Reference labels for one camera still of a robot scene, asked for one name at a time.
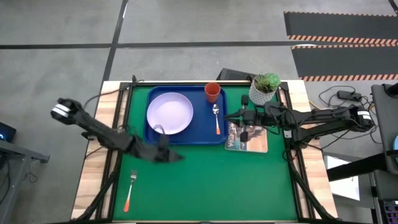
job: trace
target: orange cup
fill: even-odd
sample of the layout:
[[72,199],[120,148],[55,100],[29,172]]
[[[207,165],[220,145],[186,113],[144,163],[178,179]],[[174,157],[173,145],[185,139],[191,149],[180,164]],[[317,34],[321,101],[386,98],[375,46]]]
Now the orange cup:
[[207,83],[205,86],[206,98],[209,103],[214,103],[220,94],[221,87],[217,83]]

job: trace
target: potted plant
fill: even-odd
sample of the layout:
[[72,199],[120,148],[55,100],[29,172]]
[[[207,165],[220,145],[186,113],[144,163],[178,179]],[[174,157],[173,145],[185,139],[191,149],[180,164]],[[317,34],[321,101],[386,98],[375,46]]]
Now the potted plant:
[[250,100],[256,105],[264,105],[272,99],[279,84],[279,77],[275,73],[257,75],[250,86]]

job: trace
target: spoon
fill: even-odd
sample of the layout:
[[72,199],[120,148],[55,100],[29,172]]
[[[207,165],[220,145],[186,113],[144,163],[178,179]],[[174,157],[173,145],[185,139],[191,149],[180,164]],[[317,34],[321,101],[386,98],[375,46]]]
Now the spoon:
[[220,133],[220,128],[218,127],[218,118],[217,118],[217,114],[219,112],[220,109],[218,109],[217,104],[213,105],[213,113],[216,115],[216,133],[217,134],[221,134]]

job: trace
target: blue tray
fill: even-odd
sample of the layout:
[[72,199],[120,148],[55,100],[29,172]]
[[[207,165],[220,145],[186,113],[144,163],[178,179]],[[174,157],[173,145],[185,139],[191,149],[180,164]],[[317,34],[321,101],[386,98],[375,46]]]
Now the blue tray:
[[[213,114],[213,103],[206,100],[205,86],[158,86],[148,93],[149,104],[157,96],[175,92],[186,96],[193,106],[193,118],[191,123],[182,132],[169,136],[169,143],[173,145],[209,145],[224,143],[228,135],[228,122],[224,120],[226,110],[226,95],[221,89],[220,95],[216,101],[220,111],[218,112],[218,124],[221,134],[216,134],[216,116]],[[144,139],[150,144],[159,142],[160,134],[154,131],[148,124],[145,117]]]

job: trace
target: black mat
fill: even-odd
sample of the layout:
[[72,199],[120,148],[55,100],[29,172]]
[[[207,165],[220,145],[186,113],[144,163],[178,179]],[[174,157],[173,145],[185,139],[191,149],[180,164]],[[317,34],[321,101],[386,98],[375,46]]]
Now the black mat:
[[292,53],[298,76],[308,82],[398,79],[398,47],[293,46]]
[[396,45],[398,39],[396,16],[285,12],[285,24],[292,40]]

